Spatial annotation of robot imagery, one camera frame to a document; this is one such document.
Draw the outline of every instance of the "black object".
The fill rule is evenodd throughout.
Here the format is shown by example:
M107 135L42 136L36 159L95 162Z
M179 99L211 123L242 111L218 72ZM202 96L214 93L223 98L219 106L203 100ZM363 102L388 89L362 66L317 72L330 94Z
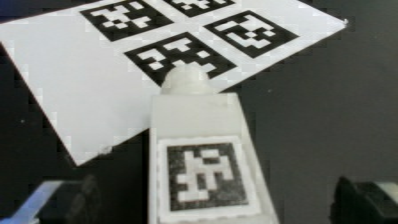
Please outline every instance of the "black object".
M100 223L102 195L97 179L63 183L40 211L42 224Z
M333 224L398 224L398 204L376 182L340 179L331 221Z

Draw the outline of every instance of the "black and white marker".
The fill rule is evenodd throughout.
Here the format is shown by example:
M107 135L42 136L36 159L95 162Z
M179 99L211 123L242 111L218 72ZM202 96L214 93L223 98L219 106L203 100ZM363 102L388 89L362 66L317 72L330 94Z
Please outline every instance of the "black and white marker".
M278 224L237 94L196 65L154 97L150 224Z

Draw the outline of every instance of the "black border square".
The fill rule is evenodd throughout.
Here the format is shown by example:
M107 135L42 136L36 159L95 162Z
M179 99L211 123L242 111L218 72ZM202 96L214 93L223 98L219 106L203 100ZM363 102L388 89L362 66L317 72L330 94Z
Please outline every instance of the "black border square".
M264 30L255 30L258 36L255 39L266 39L273 43L264 48L257 48L255 46L244 47L237 41L228 37L228 34L234 32L242 38L250 38L244 34L250 32L250 30L242 26L234 26L226 30L219 31L216 27L223 25L228 22L237 22L239 24L246 22L246 16L255 16L273 27L276 36L269 37L264 34ZM257 58L260 55L264 55L273 49L276 49L283 44L287 44L299 36L273 22L269 21L251 10L239 13L237 15L230 16L223 20L219 20L216 23L209 24L205 28L214 32L214 34L228 41L228 43L241 49L241 51Z
M193 9L191 10L186 10L184 9L184 3L175 3L173 0L164 0L171 6L177 8L177 10L189 16L189 17L196 17L200 16L203 13L207 12L212 12L214 10L225 8L226 6L234 5L235 4L235 1L234 0L226 0L226 4L218 4L214 0L209 0L211 1L211 8L209 9L202 9L198 7L198 5L193 4Z
M187 185L177 182L179 174L186 173L184 153L195 152L195 157L202 157L202 151L219 149L221 156L228 156L235 180L223 180L216 175L219 190L211 191L211 200L195 202L179 202L179 192L187 190ZM248 192L244 188L242 172L237 161L237 154L232 143L182 145L168 147L168 165L170 165L170 194L171 194L171 211L184 211L203 208L216 208L237 205L250 205Z
M132 2L139 2L147 8L143 10L138 10L134 6L131 5ZM152 18L152 21L147 23L148 27L141 28L132 21L127 22L129 24L127 28L120 29L118 27L106 27L104 23L109 22L109 19L106 18L106 16L93 16L91 13L104 9L116 11L118 6L125 6L125 8L131 10L131 12L125 13L131 19L139 19L143 16L148 16ZM132 37L134 35L145 33L147 31L173 24L171 19L164 16L164 14L157 11L157 9L143 0L129 0L129 1L118 2L115 4L109 4L106 6L100 6L93 9L84 10L81 13L84 17L88 18L88 20L91 21L95 27L99 28L100 32L104 33L111 41L116 41L127 37Z
M164 45L184 38L189 38L193 41L193 43L189 44L191 52L182 52L177 49L170 51ZM166 60L163 61L164 67L157 71L150 67L150 63L155 62L155 59L148 58L143 60L139 57L139 54L150 51L152 49L157 49L166 56ZM207 58L202 58L196 54L203 50L207 50L207 52L211 53L211 56ZM209 72L211 78L214 78L218 75L221 75L226 71L230 71L237 67L234 62L226 59L226 57L219 54L219 52L212 49L212 47L203 43L203 41L195 37L195 35L189 32L179 34L177 36L170 37L157 43L129 51L125 54L159 85L163 85L164 83L166 75L171 69L177 67L173 62L177 62L179 60L184 60L187 64L191 62L198 62L198 60L202 61L200 63L202 65L212 63L216 69Z

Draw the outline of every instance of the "table surface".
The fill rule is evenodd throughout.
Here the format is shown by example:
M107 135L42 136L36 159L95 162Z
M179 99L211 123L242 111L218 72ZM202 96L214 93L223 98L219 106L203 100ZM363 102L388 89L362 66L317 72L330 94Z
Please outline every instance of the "table surface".
M84 4L3 0L0 21ZM283 224L330 223L340 176L398 180L398 1L305 1L349 29L228 91L241 94ZM0 50L0 218L49 179L99 177L106 223L147 223L148 132L83 167Z

